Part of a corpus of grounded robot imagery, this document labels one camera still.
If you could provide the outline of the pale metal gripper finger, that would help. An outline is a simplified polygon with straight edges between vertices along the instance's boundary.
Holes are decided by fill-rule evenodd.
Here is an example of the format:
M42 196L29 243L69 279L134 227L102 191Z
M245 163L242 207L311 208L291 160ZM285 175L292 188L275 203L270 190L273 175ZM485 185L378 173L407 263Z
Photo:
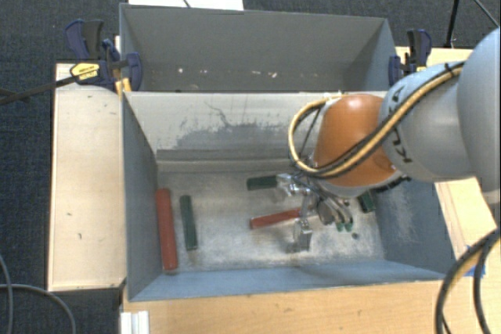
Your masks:
M293 225L293 241L287 246L288 253L308 252L312 240L312 228L307 219L298 218Z
M286 199L302 195L301 186L294 180L290 174L277 174L275 176L276 187L274 189L274 200L277 203L284 202Z

